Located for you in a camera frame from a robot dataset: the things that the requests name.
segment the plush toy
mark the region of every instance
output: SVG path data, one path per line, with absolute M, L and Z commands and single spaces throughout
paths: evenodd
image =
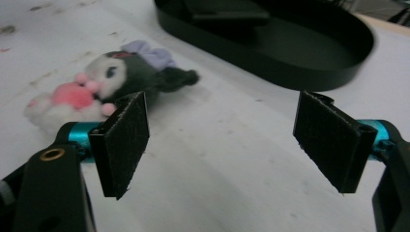
M 104 121 L 114 112 L 115 101 L 125 95 L 144 91 L 150 105 L 160 92 L 175 92 L 198 79 L 195 71 L 177 68 L 167 50 L 135 41 L 95 59 L 73 83 L 58 86 L 52 94 L 38 95 L 26 106 L 24 115 L 55 135 L 67 122 Z

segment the black oval tray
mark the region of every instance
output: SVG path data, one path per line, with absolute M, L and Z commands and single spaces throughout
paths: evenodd
M 371 52 L 371 31 L 350 13 L 315 1 L 259 1 L 266 25 L 195 25 L 184 0 L 155 0 L 161 27 L 272 83 L 326 91 L 348 81 Z

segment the stuffed animal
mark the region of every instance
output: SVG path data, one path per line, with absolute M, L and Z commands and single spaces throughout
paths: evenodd
M 26 106 L 24 115 L 55 135 L 68 122 L 104 121 L 115 111 L 115 101 L 125 95 L 144 91 L 150 105 L 160 92 L 175 92 L 198 79 L 195 71 L 177 68 L 167 50 L 135 41 L 95 59 L 73 83 L 58 86 L 52 94 L 38 95 Z

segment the purple plush ear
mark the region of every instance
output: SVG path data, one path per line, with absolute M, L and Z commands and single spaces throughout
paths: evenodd
M 163 48 L 151 49 L 148 43 L 143 41 L 134 41 L 123 45 L 121 50 L 137 53 L 157 71 L 162 71 L 167 67 L 176 67 L 176 63 L 169 51 Z

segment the white table surface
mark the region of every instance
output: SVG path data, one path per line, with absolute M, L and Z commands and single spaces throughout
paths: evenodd
M 353 81 L 323 94 L 409 140 L 410 37 L 370 22 L 371 56 Z M 150 110 L 152 136 L 121 200 L 104 198 L 95 165 L 82 164 L 98 231 L 375 231 L 371 197 L 384 165 L 369 161 L 357 193 L 337 193 L 292 135 L 299 92 L 168 35 L 153 1 L 3 0 L 7 25 L 15 32 L 0 35 L 0 177 L 51 143 L 22 115 L 33 97 L 145 40 L 201 80 Z

